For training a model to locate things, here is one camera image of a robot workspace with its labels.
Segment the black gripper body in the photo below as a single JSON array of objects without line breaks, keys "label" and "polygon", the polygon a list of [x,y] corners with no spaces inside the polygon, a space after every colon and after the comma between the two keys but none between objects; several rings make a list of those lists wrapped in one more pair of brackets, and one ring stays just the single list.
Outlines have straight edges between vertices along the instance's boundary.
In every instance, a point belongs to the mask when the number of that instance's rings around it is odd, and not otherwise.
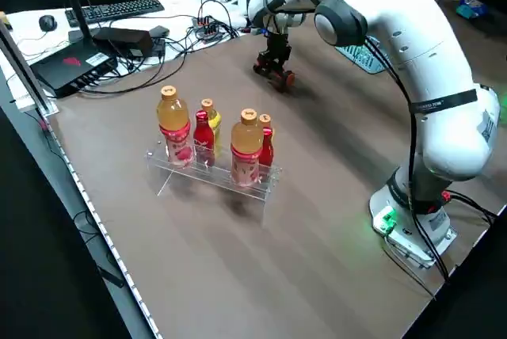
[{"label": "black gripper body", "polygon": [[267,35],[267,52],[270,58],[288,58],[291,50],[288,34],[271,32]]}]

